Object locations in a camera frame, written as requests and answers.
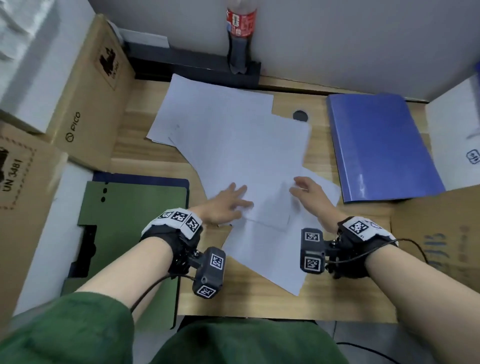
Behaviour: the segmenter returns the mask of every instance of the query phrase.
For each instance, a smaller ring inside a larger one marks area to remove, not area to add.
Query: green folder
[[[78,218],[78,225],[85,226],[84,238],[69,275],[83,278],[67,278],[62,294],[74,292],[135,246],[151,220],[169,208],[186,207],[186,201],[184,187],[88,182]],[[179,287],[178,279],[164,281],[136,328],[174,327]]]

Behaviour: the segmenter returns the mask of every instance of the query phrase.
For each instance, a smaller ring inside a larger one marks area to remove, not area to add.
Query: hand
[[[318,218],[328,232],[336,233],[337,223],[348,216],[333,206],[321,186],[311,178],[295,177],[294,181],[298,187],[290,188],[290,193],[300,200],[308,212]]]
[[[242,186],[235,191],[236,185],[232,183],[226,190],[208,200],[202,205],[192,207],[194,212],[203,222],[209,224],[225,224],[241,218],[242,213],[237,207],[252,207],[252,201],[245,201],[241,196],[247,191],[247,186]]]

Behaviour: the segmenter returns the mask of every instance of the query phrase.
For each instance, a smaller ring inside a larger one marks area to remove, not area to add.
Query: wrist-mounted device
[[[153,219],[142,231],[142,237],[156,236],[172,248],[173,261],[168,273],[186,275],[190,267],[197,269],[193,279],[193,293],[202,298],[214,297],[222,288],[225,272],[225,252],[213,246],[204,253],[197,250],[202,220],[189,210],[175,208]]]
[[[325,241],[319,229],[302,229],[300,268],[311,274],[321,274],[327,269],[334,278],[368,277],[365,259],[389,244],[398,246],[391,233],[359,216],[339,222],[335,240]]]

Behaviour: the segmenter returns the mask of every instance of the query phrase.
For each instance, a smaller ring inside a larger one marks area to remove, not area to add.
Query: person's left hand
[[[189,208],[205,223],[225,224],[241,218],[242,213],[237,207],[251,207],[252,201],[242,200],[241,196],[247,191],[247,186],[242,186],[235,191],[236,185],[232,183],[226,190],[208,200],[202,205]]]

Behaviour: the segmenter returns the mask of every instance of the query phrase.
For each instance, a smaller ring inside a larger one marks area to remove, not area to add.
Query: gray floor
[[[164,333],[135,333],[133,344],[133,364],[149,363],[162,345],[172,337],[180,325],[182,316],[177,319],[177,327]],[[401,364],[435,364],[428,347],[420,344],[401,326],[396,324],[369,324],[358,322],[317,321],[317,324],[334,338],[336,342],[351,342],[377,350]],[[365,350],[340,346],[350,364],[391,364],[385,358]]]

